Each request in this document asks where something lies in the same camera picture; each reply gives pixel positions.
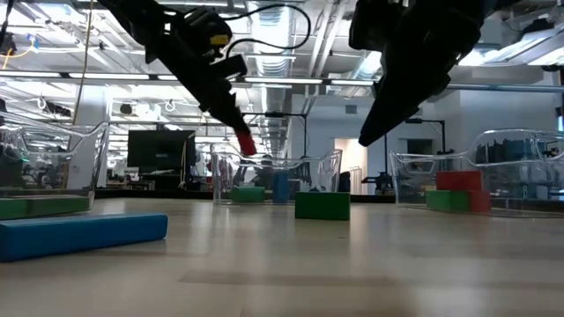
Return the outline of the black monitor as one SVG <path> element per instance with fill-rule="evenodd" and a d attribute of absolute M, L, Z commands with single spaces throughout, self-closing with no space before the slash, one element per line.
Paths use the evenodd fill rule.
<path fill-rule="evenodd" d="M 141 172 L 189 170 L 196 164 L 194 130 L 130 130 L 127 167 Z"/>

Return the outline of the lit doorway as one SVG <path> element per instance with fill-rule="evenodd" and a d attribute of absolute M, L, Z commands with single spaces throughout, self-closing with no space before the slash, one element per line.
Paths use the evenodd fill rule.
<path fill-rule="evenodd" d="M 367 148 L 352 138 L 336 138 L 334 148 L 342 151 L 338 190 L 351 195 L 367 195 Z"/>

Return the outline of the black aluminium table frame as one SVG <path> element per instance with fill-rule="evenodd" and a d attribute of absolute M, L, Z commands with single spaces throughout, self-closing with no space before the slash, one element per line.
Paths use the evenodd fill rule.
<path fill-rule="evenodd" d="M 81 195 L 88 196 L 85 189 L 8 189 L 0 188 L 0 196 L 23 195 Z M 128 190 L 128 189 L 96 189 L 93 191 L 94 199 L 102 198 L 166 198 L 166 199 L 197 199 L 213 200 L 212 192 L 185 191 L 185 190 Z M 391 195 L 351 195 L 352 203 L 395 203 L 396 198 Z"/>

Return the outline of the ceiling light strip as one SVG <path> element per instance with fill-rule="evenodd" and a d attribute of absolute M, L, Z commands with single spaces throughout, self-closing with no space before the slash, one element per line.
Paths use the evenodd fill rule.
<path fill-rule="evenodd" d="M 5 80 L 29 80 L 40 82 L 78 82 L 84 79 L 89 84 L 109 85 L 180 85 L 174 75 L 126 74 L 126 73 L 76 73 L 48 72 L 27 70 L 0 70 L 0 78 Z M 369 87 L 370 80 L 329 79 L 329 78 L 297 78 L 297 77 L 237 77 L 230 79 L 234 84 L 267 84 L 267 85 L 335 85 Z M 490 91 L 490 92 L 538 92 L 564 93 L 561 85 L 498 85 L 498 84 L 459 84 L 450 83 L 447 90 Z"/>

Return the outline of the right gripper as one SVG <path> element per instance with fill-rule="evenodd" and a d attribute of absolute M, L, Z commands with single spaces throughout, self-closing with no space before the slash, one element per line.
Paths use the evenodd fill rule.
<path fill-rule="evenodd" d="M 382 77 L 374 103 L 360 130 L 368 147 L 419 105 L 446 89 L 449 71 L 480 38 L 483 0 L 357 0 L 352 16 L 352 48 L 375 51 Z M 408 83 L 411 73 L 431 74 Z"/>

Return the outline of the blue cylinder block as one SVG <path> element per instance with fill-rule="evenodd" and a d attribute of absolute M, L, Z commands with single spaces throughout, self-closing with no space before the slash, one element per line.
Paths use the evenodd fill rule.
<path fill-rule="evenodd" d="M 287 171 L 277 171 L 273 174 L 272 182 L 272 201 L 275 204 L 286 204 L 289 201 L 289 173 Z"/>

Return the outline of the blue long block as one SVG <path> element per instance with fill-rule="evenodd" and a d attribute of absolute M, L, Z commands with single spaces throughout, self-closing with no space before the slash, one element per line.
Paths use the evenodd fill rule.
<path fill-rule="evenodd" d="M 0 262 L 162 240 L 164 214 L 45 217 L 0 222 Z"/>

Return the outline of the green rectangular block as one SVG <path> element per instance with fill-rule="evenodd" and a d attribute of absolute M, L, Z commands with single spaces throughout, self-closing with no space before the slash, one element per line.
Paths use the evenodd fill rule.
<path fill-rule="evenodd" d="M 341 192 L 298 192 L 294 217 L 298 219 L 349 221 L 351 198 Z"/>

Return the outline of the red arch block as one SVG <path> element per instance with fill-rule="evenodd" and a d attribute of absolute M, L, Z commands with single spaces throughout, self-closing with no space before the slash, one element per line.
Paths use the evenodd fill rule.
<path fill-rule="evenodd" d="M 472 190 L 468 192 L 469 211 L 478 214 L 488 214 L 491 211 L 491 196 L 487 191 Z"/>

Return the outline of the green long block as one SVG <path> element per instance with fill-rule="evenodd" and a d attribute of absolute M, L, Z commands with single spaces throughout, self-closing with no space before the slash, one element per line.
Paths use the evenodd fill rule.
<path fill-rule="evenodd" d="M 47 217 L 90 208 L 90 199 L 79 195 L 3 197 L 0 198 L 0 220 Z"/>

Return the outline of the green arch block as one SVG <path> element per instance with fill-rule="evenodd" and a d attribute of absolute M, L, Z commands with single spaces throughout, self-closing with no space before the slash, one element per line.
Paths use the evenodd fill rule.
<path fill-rule="evenodd" d="M 426 193 L 426 206 L 444 212 L 469 212 L 470 197 L 465 191 L 432 190 Z"/>

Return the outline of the black gantry frame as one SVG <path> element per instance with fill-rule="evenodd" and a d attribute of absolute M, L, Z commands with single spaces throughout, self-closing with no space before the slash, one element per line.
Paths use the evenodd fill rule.
<path fill-rule="evenodd" d="M 441 137 L 442 137 L 442 150 L 441 153 L 445 154 L 446 153 L 446 122 L 444 120 L 427 120 L 427 119 L 421 119 L 421 118 L 410 118 L 410 119 L 406 119 L 404 121 L 404 123 L 407 124 L 422 124 L 422 123 L 438 123 L 441 125 Z"/>
<path fill-rule="evenodd" d="M 308 155 L 309 135 L 308 116 L 306 114 L 285 113 L 270 111 L 264 113 L 243 113 L 243 120 L 251 129 L 256 129 L 259 145 L 263 148 L 260 153 L 272 155 L 275 158 L 287 157 L 287 152 L 292 149 L 292 123 L 298 120 L 302 132 L 302 154 Z"/>

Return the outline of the red rectangular block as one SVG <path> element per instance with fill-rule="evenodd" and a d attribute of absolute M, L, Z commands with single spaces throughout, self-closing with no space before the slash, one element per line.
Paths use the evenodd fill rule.
<path fill-rule="evenodd" d="M 480 171 L 439 171 L 436 173 L 437 190 L 481 191 L 483 189 Z"/>

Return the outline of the green cylinder block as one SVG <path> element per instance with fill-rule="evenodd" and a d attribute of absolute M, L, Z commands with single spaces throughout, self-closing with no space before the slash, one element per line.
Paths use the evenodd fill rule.
<path fill-rule="evenodd" d="M 264 187 L 235 187 L 229 195 L 233 203 L 263 203 L 265 189 Z"/>

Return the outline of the silver ventilation duct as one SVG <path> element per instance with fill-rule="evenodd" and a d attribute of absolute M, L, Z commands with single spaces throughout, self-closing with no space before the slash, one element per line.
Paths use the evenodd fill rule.
<path fill-rule="evenodd" d="M 287 7 L 277 7 L 261 11 L 251 17 L 253 38 L 280 47 L 290 44 L 291 18 L 293 14 Z M 286 77 L 290 73 L 290 59 L 284 57 L 285 50 L 262 44 L 254 45 L 254 52 L 261 55 L 255 58 L 257 75 L 261 77 Z M 289 88 L 263 88 L 261 102 L 264 113 L 290 113 L 291 92 Z M 287 117 L 265 118 L 262 135 L 266 137 L 270 149 L 282 152 L 286 146 Z"/>

